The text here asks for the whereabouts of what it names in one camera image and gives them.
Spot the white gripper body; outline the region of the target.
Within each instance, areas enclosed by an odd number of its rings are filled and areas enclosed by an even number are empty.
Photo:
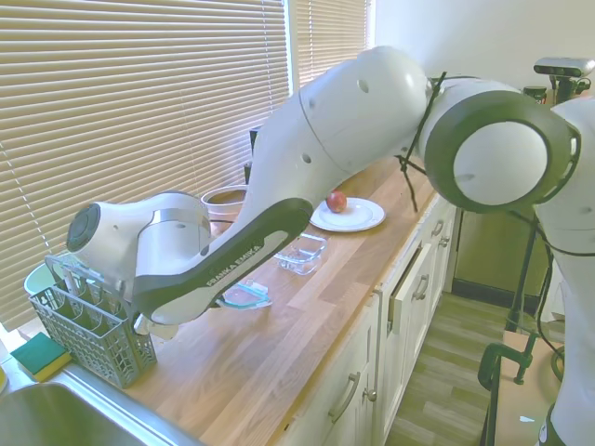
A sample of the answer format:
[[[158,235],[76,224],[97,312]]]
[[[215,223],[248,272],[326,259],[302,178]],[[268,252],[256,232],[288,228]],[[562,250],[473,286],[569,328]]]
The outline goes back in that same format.
[[[161,324],[145,317],[137,317],[133,323],[137,335],[153,335],[163,341],[172,340],[179,331],[177,324]]]

